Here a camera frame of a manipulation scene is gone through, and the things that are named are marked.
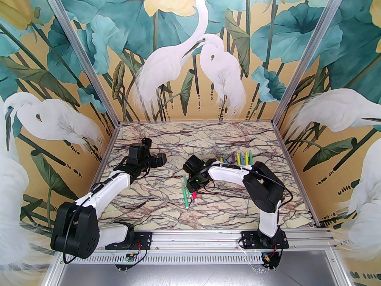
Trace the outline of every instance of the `marker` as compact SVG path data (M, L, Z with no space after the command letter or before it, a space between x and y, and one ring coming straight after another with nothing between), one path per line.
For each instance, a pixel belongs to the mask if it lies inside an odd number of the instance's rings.
M185 192L185 185L184 185L184 183L182 184L182 194L184 196L185 208L189 209L188 197L187 197L187 193Z
M197 202L197 196L196 196L195 192L192 193L192 197L193 197L194 202Z
M189 197L189 191L188 191L188 188L187 188L187 178L183 175L182 178L184 179L184 183L185 183L185 193L187 195L187 197Z

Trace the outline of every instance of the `marble tabletop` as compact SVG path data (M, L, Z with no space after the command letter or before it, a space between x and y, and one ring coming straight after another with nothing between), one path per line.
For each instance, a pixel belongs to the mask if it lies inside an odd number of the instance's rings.
M259 209L246 189L223 181L209 183L197 193L197 202L185 209L182 165L195 154L206 161L223 156L231 162L233 152L253 153L253 161L265 163L275 172L294 198L280 209L283 228L313 226L308 208L287 165L269 122L131 123L121 127L103 179L123 157L128 146L143 137L152 139L151 154L163 152L165 166L151 169L136 180L106 208L100 224L123 220L136 230L256 229Z

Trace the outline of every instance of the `plant stem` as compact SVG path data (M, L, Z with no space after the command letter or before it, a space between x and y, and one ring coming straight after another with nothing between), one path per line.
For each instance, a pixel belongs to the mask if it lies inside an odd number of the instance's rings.
M51 221L50 221L50 195L51 195L51 190L52 190L52 187L49 186L48 199L46 201L46 211L47 211L46 218L48 219L48 227L49 228L51 228Z
M192 56L193 59L193 71L194 71L194 82L196 84L196 92L197 95L200 95L200 89L199 89L199 78L197 77L197 63L196 63L196 56Z
M21 41L19 41L17 38L15 38L6 28L5 26L3 26L1 23L0 23L0 30L2 30L4 32L5 35L7 35L9 38L11 38L11 40L17 44L19 46L20 49L23 50L23 52L29 56L29 58L31 60L34 61L34 63L40 67L41 69L43 70L46 70L46 68L44 67L44 65L42 63L40 63L40 61L22 44Z
M246 33L250 36L250 0L246 1Z
M153 50L155 51L158 48L159 41L159 11L156 11L154 14L154 34L153 34Z
M20 140L24 141L25 143L29 144L31 147L34 147L35 149L37 149L39 152L41 152L45 156L49 157L50 159L56 161L57 163L61 164L62 166L66 166L66 163L64 161L58 159L56 156L52 155L50 152L39 147L36 143L34 143L32 140L25 137L23 134L20 133L17 137Z
M308 140L289 140L287 143L285 143L285 144L288 144L288 143L294 143L294 142L296 142L296 143L299 143L299 142L304 142L304 143L308 143L308 144L312 144L312 145L315 145L315 146L317 146L317 147L319 147L321 150L323 150L323 148L319 145L319 144L316 144L316 143L314 143L314 142L311 142L311 141L308 141Z
M226 51L230 52L230 33L229 32L227 32L226 37L227 37Z
M264 103L262 104L260 113L258 113L257 120L259 120L259 119L261 118L262 113L263 113L263 110L264 110L265 107L266 107L266 103L264 102Z
M19 53L19 52L16 52L15 53L16 57L19 59L19 61L21 61L21 63L25 66L25 67L28 67L28 64L27 62L25 61L25 59L22 57L22 55ZM36 86L34 86L34 84L32 84L32 82L30 80L25 80L26 83L34 90L37 92L37 94L42 97L44 100L46 100L46 96L45 94L43 94Z
M377 132L376 129L372 128L370 132L366 134L365 137L363 137L340 161L335 165L333 170L337 170L342 164L348 160L348 158L355 153L356 150L358 150L367 140L370 139L375 133Z
M282 71L283 67L284 67L284 63L281 63L280 66L279 66L279 69L278 69L278 72L277 72L277 76L279 76L280 72Z
M167 99L167 101L165 101L165 103L163 104L163 107L168 104L171 100L173 100L175 97L179 96L181 93L178 93L178 94L175 94L173 96L171 96L169 99ZM159 111L156 113L156 118L159 116L159 113L160 113L160 109Z
M271 22L270 22L270 32L269 32L269 35L268 35L266 61L263 63L263 67L266 70L268 69L268 63L270 62L270 52L271 52L272 37L274 35L274 21L275 21L275 16L277 14L277 11L278 11L277 0L272 0Z
M349 83L347 83L344 88L349 88L353 86L356 82L358 82L359 79L361 79L364 75L366 75L369 71L372 70L372 68L377 65L377 63L380 61L381 53L376 56L375 59L373 59L369 65L367 65L365 68L361 70L358 75L356 75L353 79L350 80Z
M61 63L64 65L64 67L69 71L69 73L72 75L72 77L76 80L77 86L83 88L82 82L75 75L75 73L71 70L69 65L64 61L62 56L56 51L56 49L50 43L48 37L46 37L45 33L41 29L39 29L34 23L32 23L32 26L33 26L34 30L36 30L36 32L40 35L42 40L49 46L49 48L52 50L52 52L57 56L58 60L61 61Z

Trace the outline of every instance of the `aluminum frame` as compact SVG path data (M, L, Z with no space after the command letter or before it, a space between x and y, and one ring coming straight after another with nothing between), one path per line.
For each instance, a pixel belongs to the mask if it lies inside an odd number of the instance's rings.
M282 117L283 112L286 110L288 103L291 100L292 95L294 94L296 87L299 84L303 74L306 72L312 58L317 51L321 40L323 39L326 31L328 30L329 25L332 22L333 17L335 16L339 6L343 0L328 0L323 13L321 14L319 21L316 24L315 29L309 39L307 46L299 60L299 63L290 79L290 83L287 86L285 93L283 94L282 99L280 100L279 105L277 106L273 116L272 122L278 124L280 118Z
M82 68L90 80L90 83L94 86L94 89L101 99L101 102L105 106L106 111L114 124L114 127L117 127L117 125L120 123L120 119L115 112L113 105L111 104L110 99L107 96L102 83L94 70L93 65L91 64L89 57L87 56L85 48L79 40L74 27L72 26L64 5L62 4L61 0L48 0L48 3L56 15L58 22L61 24L61 27L64 30L70 44L72 45L74 53L77 55Z

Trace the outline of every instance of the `black cable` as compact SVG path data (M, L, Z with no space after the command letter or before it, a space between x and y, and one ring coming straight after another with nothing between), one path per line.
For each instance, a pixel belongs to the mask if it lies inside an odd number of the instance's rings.
M145 244L141 243L141 242L139 242L139 243L140 243L140 245L144 246L144 249L146 249L146 253L144 254L144 256L141 259L139 259L135 264L131 265L131 267L129 267L128 269L131 269L135 265L139 264L147 256L147 252L148 252L147 246Z
M68 230L66 231L65 242L64 242L64 249L63 249L63 258L64 258L64 263L65 263L65 264L70 264L73 260L76 259L76 256L75 256L75 257L73 257L70 261L67 261L67 260L66 260L66 251L65 251L65 250L66 250L66 244L68 243L68 235L69 235L70 227L71 227L71 225L72 225L72 223L73 223L73 221L74 221L75 215L77 214L78 210L79 210L79 209L85 204L85 202L86 202L87 200L89 200L89 199L90 199L90 197L87 197L87 199L85 199L85 201L82 202L80 206L77 206L77 208L76 208L76 210L75 210L75 212L74 212L74 214L73 214L73 216L72 216L72 218L71 218L71 220L70 220L70 222L69 222Z

